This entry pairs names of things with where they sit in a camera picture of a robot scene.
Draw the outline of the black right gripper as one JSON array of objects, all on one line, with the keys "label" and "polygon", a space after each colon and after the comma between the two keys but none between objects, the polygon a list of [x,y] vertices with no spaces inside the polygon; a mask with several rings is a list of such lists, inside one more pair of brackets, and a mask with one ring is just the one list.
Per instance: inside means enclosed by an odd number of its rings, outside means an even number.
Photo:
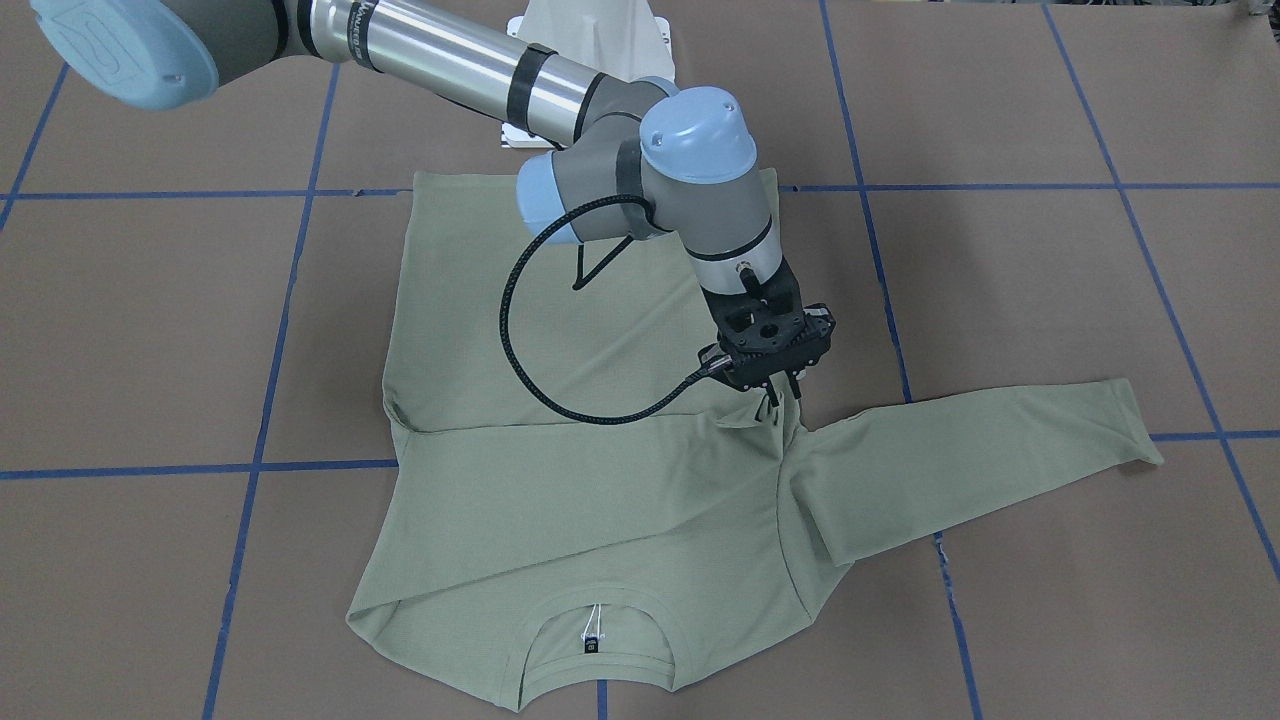
[{"label": "black right gripper", "polygon": [[717,341],[700,351],[704,374],[730,388],[762,387],[771,409],[780,406],[773,375],[787,377],[791,396],[803,397],[800,379],[831,348],[835,316],[824,304],[803,305],[797,279],[783,260],[765,282],[750,282],[748,293],[704,290]]}]

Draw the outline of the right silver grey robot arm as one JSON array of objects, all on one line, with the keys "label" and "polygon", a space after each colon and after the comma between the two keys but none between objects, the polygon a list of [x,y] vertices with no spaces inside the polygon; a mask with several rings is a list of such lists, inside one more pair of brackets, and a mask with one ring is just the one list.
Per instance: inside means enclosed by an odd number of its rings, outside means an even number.
[{"label": "right silver grey robot arm", "polygon": [[516,286],[545,243],[676,233],[717,338],[681,388],[791,388],[829,350],[835,318],[804,305],[735,96],[667,79],[625,81],[425,1],[33,1],[36,23],[81,77],[133,108],[170,110],[285,56],[352,61],[550,142],[517,176],[532,234],[499,306],[500,346],[525,388],[570,419],[526,373],[509,334]]}]

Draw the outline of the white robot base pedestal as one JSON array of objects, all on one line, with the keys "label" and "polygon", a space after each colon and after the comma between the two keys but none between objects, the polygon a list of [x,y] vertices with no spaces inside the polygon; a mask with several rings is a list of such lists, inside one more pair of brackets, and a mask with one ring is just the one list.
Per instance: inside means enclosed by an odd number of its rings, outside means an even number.
[{"label": "white robot base pedestal", "polygon": [[531,1],[506,33],[617,79],[678,92],[669,22],[648,1]]}]

